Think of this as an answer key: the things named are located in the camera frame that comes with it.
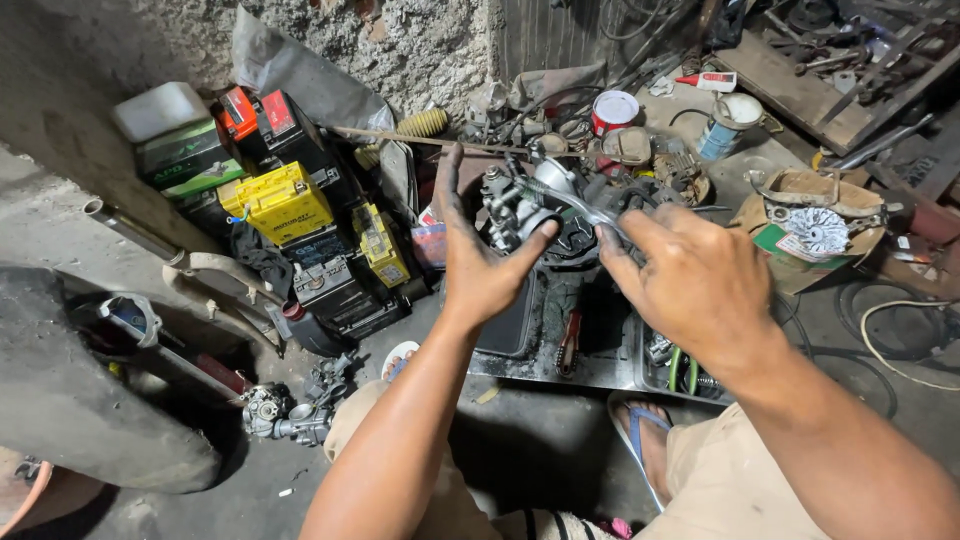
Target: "green hose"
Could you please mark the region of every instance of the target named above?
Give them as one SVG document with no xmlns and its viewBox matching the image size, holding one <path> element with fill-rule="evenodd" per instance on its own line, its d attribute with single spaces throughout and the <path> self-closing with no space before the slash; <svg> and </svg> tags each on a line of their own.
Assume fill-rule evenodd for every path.
<svg viewBox="0 0 960 540">
<path fill-rule="evenodd" d="M 697 360 L 690 357 L 690 383 L 686 386 L 686 393 L 691 396 L 697 395 L 697 378 L 700 377 L 700 364 Z"/>
<path fill-rule="evenodd" d="M 677 391 L 677 372 L 680 371 L 680 356 L 683 353 L 680 347 L 676 345 L 673 346 L 673 351 L 670 352 L 670 379 L 667 380 L 666 387 L 671 392 Z"/>
</svg>

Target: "green battery box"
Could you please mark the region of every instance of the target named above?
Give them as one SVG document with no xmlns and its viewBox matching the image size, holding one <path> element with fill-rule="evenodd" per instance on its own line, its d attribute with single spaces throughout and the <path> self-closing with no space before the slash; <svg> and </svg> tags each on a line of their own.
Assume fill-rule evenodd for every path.
<svg viewBox="0 0 960 540">
<path fill-rule="evenodd" d="M 175 200 L 245 174 L 240 154 L 213 118 L 138 145 L 136 171 L 140 180 Z"/>
</svg>

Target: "yellow battery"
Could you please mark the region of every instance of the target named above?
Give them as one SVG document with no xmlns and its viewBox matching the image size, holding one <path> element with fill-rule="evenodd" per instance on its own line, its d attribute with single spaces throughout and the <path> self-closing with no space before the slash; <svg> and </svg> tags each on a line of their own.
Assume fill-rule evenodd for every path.
<svg viewBox="0 0 960 540">
<path fill-rule="evenodd" d="M 326 197 L 294 161 L 246 182 L 217 188 L 220 204 L 231 215 L 243 217 L 271 242 L 280 245 L 333 222 Z"/>
<path fill-rule="evenodd" d="M 410 279 L 390 228 L 383 223 L 376 206 L 364 204 L 354 209 L 353 229 L 360 237 L 360 250 L 367 256 L 367 264 L 383 284 L 393 287 Z"/>
</svg>

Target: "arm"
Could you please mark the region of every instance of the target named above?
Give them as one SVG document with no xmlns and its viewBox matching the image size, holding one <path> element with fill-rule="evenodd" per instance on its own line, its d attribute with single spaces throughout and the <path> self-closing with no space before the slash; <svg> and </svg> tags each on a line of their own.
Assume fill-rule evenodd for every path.
<svg viewBox="0 0 960 540">
<path fill-rule="evenodd" d="M 513 303 L 557 232 L 551 221 L 510 257 L 498 257 L 462 214 L 456 195 L 459 144 L 452 157 L 435 189 L 446 223 L 444 309 L 416 358 L 330 467 L 307 509 L 300 540 L 402 540 L 413 534 L 437 481 L 480 329 Z"/>
<path fill-rule="evenodd" d="M 818 527 L 836 540 L 960 538 L 953 478 L 789 345 L 748 234 L 670 205 L 620 223 L 648 263 L 604 230 L 604 265 L 653 328 L 733 393 Z"/>
</svg>

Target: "dirty hand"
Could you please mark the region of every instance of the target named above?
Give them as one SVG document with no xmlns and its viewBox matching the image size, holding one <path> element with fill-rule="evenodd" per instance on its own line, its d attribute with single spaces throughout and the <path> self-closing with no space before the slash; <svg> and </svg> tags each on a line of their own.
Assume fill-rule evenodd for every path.
<svg viewBox="0 0 960 540">
<path fill-rule="evenodd" d="M 750 236 L 688 209 L 633 210 L 619 224 L 647 257 L 642 269 L 612 229 L 598 230 L 600 260 L 643 320 L 715 377 L 780 334 L 770 317 L 770 271 Z"/>
<path fill-rule="evenodd" d="M 446 300 L 444 313 L 454 320 L 479 327 L 516 300 L 534 262 L 556 235 L 559 225 L 548 220 L 508 257 L 484 244 L 464 216 L 457 194 L 464 148 L 455 144 L 450 165 L 437 175 L 434 201 L 446 223 Z"/>
</svg>

